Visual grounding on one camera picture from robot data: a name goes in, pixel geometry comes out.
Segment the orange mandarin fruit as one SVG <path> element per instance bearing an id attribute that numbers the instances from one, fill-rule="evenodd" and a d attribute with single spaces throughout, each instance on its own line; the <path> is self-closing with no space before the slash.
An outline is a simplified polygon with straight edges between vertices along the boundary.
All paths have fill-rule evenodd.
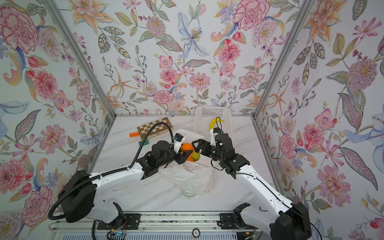
<path id="1" fill-rule="evenodd" d="M 183 161 L 195 162 L 195 160 L 193 158 L 193 155 L 195 153 L 195 149 L 191 144 L 189 144 L 189 143 L 183 144 L 181 147 L 181 151 L 182 151 L 182 160 Z"/>

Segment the white translucent plastic bag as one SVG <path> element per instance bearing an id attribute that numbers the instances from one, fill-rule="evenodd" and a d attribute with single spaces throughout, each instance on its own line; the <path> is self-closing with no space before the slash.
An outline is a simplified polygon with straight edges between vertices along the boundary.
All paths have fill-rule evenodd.
<path id="1" fill-rule="evenodd" d="M 201 156 L 196 162 L 169 164 L 159 172 L 174 183 L 186 198 L 199 197 L 210 192 L 215 183 L 211 159 Z"/>

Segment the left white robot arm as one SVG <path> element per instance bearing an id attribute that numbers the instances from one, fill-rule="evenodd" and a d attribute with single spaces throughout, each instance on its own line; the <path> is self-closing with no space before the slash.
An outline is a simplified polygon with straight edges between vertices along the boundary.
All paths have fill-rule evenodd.
<path id="1" fill-rule="evenodd" d="M 68 223 L 87 218 L 122 225 L 124 211 L 115 200 L 107 199 L 105 193 L 129 182 L 149 178 L 156 174 L 159 168 L 172 162 L 183 164 L 194 150 L 182 150 L 182 146 L 180 142 L 170 144 L 159 141 L 131 167 L 93 174 L 85 170 L 78 171 L 59 192 L 58 200 L 49 210 L 48 218 L 65 219 Z"/>

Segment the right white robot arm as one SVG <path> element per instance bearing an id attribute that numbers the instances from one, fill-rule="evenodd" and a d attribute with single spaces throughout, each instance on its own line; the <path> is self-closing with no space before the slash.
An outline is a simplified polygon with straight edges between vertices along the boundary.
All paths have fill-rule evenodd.
<path id="1" fill-rule="evenodd" d="M 217 161 L 228 175 L 257 197 L 259 208 L 243 203 L 233 210 L 236 227 L 255 227 L 273 240 L 308 240 L 312 237 L 308 209 L 302 203 L 293 203 L 265 181 L 250 161 L 236 153 L 228 134 L 215 134 L 211 143 L 199 139 L 193 141 L 192 146 L 197 153 Z"/>

